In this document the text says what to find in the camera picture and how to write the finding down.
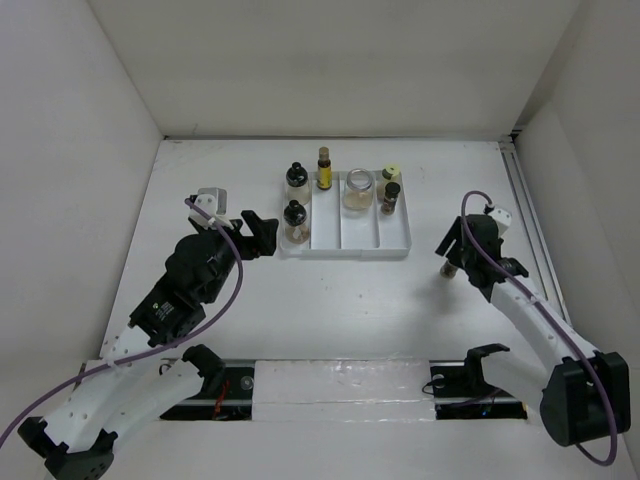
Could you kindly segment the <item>black cap spice bottle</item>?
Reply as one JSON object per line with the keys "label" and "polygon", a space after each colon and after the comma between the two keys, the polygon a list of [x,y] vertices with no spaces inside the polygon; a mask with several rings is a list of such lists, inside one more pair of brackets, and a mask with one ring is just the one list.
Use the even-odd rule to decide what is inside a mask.
{"label": "black cap spice bottle", "polygon": [[283,211],[284,233],[294,244],[303,244],[310,238],[308,213],[297,200],[290,200]]}

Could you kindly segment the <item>dark cap spice jar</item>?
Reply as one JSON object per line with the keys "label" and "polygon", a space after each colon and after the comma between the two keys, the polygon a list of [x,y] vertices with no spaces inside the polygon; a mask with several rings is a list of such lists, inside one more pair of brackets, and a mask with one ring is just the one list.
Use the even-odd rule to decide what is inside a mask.
{"label": "dark cap spice jar", "polygon": [[446,261],[440,268],[440,275],[446,279],[453,279],[456,276],[457,271],[458,268],[455,265]]}

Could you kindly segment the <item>black knob spice bottle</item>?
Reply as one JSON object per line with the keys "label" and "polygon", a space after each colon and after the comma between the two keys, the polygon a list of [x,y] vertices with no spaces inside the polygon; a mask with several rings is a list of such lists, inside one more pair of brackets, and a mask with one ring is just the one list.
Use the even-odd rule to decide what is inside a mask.
{"label": "black knob spice bottle", "polygon": [[311,200],[311,188],[307,170],[300,162],[293,162],[285,174],[286,196],[289,201],[295,200],[307,205]]}

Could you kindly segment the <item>small black cap bottle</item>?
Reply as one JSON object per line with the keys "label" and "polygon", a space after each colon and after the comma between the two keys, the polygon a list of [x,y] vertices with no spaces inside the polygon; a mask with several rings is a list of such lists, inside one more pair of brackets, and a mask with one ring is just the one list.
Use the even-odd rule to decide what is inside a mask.
{"label": "small black cap bottle", "polygon": [[395,212],[400,192],[401,186],[397,182],[388,182],[385,185],[383,200],[381,204],[382,214],[392,215]]}

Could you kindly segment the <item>yellow liquid bottle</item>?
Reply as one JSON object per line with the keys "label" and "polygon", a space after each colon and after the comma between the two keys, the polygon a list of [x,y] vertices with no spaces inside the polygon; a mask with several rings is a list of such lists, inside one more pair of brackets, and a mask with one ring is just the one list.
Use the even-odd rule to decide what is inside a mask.
{"label": "yellow liquid bottle", "polygon": [[316,184],[320,190],[329,190],[332,187],[332,169],[328,147],[319,148]]}

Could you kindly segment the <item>cream cap spice bottle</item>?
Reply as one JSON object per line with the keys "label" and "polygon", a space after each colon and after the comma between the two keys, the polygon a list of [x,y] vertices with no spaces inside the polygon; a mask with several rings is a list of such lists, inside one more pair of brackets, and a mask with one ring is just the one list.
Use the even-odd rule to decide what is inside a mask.
{"label": "cream cap spice bottle", "polygon": [[381,170],[381,182],[386,184],[389,182],[397,182],[401,175],[401,169],[398,164],[387,164]]}

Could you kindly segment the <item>wide glass jar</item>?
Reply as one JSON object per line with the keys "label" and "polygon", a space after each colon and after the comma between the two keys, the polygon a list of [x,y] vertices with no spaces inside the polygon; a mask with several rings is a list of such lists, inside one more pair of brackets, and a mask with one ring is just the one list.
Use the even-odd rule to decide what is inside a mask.
{"label": "wide glass jar", "polygon": [[353,211],[369,209],[373,203],[374,181],[373,173],[367,169],[350,170],[345,179],[343,194],[345,207]]}

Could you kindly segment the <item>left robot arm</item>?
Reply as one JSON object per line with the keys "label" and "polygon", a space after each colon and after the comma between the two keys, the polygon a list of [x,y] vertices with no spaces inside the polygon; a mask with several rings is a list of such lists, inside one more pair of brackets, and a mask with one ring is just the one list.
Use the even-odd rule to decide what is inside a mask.
{"label": "left robot arm", "polygon": [[275,219],[244,210],[224,225],[200,208],[191,214],[195,233],[176,244],[164,274],[131,313],[102,364],[64,382],[75,389],[57,410],[43,417],[20,416],[18,434],[43,459],[49,478],[101,478],[135,429],[187,398],[222,390],[224,361],[198,344],[138,398],[127,398],[154,365],[155,355],[212,325],[204,308],[216,301],[231,271],[276,251]]}

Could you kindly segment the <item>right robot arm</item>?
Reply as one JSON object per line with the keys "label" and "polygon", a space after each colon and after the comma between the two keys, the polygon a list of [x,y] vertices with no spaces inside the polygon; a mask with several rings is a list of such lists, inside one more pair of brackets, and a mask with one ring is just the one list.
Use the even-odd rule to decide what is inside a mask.
{"label": "right robot arm", "polygon": [[461,372],[444,378],[443,387],[459,387],[466,396],[503,390],[534,408],[549,436],[563,447],[627,432],[626,361],[582,338],[537,292],[524,266],[502,256],[502,235],[509,224],[500,209],[459,216],[436,253],[445,258],[446,267],[465,272],[541,364],[528,364],[500,343],[478,346],[468,350]]}

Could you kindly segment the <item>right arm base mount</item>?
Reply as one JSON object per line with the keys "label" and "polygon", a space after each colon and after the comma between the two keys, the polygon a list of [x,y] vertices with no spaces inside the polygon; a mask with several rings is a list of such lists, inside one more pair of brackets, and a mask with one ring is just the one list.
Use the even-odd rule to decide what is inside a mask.
{"label": "right arm base mount", "polygon": [[485,381],[481,360],[508,352],[502,344],[488,344],[467,351],[463,360],[430,361],[430,379],[422,393],[435,402],[437,420],[527,420],[525,405]]}

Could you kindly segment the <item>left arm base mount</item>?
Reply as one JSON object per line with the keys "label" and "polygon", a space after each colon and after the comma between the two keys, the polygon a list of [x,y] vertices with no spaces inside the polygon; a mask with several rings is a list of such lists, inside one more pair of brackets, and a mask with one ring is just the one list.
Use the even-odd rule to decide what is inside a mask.
{"label": "left arm base mount", "polygon": [[204,345],[189,347],[181,360],[193,364],[200,389],[171,407],[164,421],[249,421],[255,386],[254,360],[222,360]]}

